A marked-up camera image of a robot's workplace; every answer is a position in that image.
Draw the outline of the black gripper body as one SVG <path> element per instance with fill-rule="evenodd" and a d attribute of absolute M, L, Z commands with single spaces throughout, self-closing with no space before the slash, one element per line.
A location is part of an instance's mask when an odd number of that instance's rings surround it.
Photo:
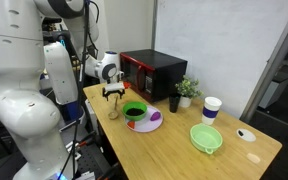
<path fill-rule="evenodd" d="M 105 88 L 102 88 L 102 96 L 105 98 L 108 98 L 111 94 L 118 94 L 120 98 L 125 94 L 125 89 L 119 89 L 119 90 L 111 90 L 108 91 Z"/>

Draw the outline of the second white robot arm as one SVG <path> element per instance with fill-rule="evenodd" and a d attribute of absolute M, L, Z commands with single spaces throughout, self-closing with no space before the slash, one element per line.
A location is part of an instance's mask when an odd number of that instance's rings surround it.
<path fill-rule="evenodd" d="M 60 43 L 44 46 L 45 68 L 53 88 L 56 102 L 65 108 L 67 121 L 81 116 L 78 107 L 78 88 L 69 53 Z"/>

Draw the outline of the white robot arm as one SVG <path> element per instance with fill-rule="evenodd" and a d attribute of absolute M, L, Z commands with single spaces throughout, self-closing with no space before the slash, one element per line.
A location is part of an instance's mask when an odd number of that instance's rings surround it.
<path fill-rule="evenodd" d="M 27 163 L 14 180 L 71 180 L 77 172 L 75 150 L 68 150 L 59 132 L 59 109 L 40 93 L 40 78 L 49 74 L 60 104 L 80 110 L 77 86 L 83 75 L 105 79 L 105 97 L 125 93 L 118 80 L 119 57 L 106 52 L 101 60 L 87 47 L 98 37 L 89 10 L 90 0 L 0 0 L 0 121 Z M 42 21 L 61 18 L 73 39 L 73 51 L 82 61 L 80 77 L 73 75 L 70 56 L 63 43 L 45 44 Z"/>

